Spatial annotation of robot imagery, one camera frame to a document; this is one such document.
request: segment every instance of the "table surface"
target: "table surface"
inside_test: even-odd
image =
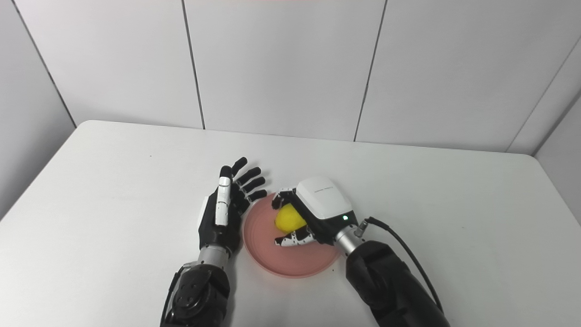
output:
[[[451,326],[581,325],[581,227],[532,157],[89,121],[0,221],[0,326],[158,326],[203,197],[243,155],[270,191],[326,175],[390,224]],[[343,259],[304,279],[233,261],[226,326],[376,325]]]

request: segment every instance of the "robotic hand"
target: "robotic hand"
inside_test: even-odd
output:
[[[232,181],[247,162],[242,157],[231,168],[222,167],[218,188],[207,199],[198,229],[198,262],[184,264],[175,273],[163,308],[161,327],[210,327],[222,323],[230,294],[224,267],[240,247],[242,215],[252,202],[267,195],[265,190],[252,193],[265,182],[264,177],[258,177],[259,167]]]
[[[337,247],[347,256],[347,280],[370,307],[379,326],[450,327],[432,284],[407,245],[388,225],[373,217],[358,226],[349,200],[329,179],[314,177],[294,189],[283,189],[272,200],[272,207],[280,209],[287,203],[307,225],[275,239],[275,243],[298,246],[316,240]],[[384,228],[401,243],[418,266],[435,302],[387,244],[362,239],[369,223]]]

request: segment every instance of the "yellow sponge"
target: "yellow sponge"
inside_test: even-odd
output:
[[[293,232],[307,224],[292,204],[285,204],[274,221],[277,228],[285,234]]]

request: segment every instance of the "pink plate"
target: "pink plate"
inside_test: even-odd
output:
[[[256,263],[286,278],[313,276],[329,268],[339,256],[332,246],[317,242],[296,247],[274,244],[274,238],[284,233],[274,225],[278,210],[272,209],[272,198],[274,193],[255,203],[244,222],[244,245]]]

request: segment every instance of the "white wall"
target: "white wall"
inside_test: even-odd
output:
[[[202,127],[180,0],[15,1],[77,124]]]
[[[581,223],[581,99],[539,149],[536,158]]]
[[[533,154],[581,90],[581,42],[571,51],[508,152]]]
[[[357,141],[506,151],[580,17],[579,0],[389,1]]]
[[[10,0],[0,0],[0,219],[74,129]]]
[[[186,0],[206,127],[353,140],[384,0]]]
[[[581,83],[578,0],[388,1],[363,109],[385,0],[15,1],[77,123],[531,154]]]

